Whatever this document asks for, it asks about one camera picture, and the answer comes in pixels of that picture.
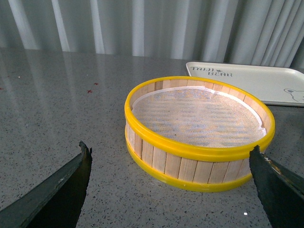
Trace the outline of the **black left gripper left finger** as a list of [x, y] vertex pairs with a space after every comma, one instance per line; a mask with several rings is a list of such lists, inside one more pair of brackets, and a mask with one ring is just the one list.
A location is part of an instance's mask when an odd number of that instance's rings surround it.
[[86, 198], [92, 149], [81, 153], [0, 212], [2, 228], [74, 228]]

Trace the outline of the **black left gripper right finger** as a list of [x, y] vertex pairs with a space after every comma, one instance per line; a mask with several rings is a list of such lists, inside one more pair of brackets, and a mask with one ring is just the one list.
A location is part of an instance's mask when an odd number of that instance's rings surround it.
[[274, 228], [304, 226], [304, 179], [267, 157], [257, 145], [249, 154], [249, 166], [258, 197]]

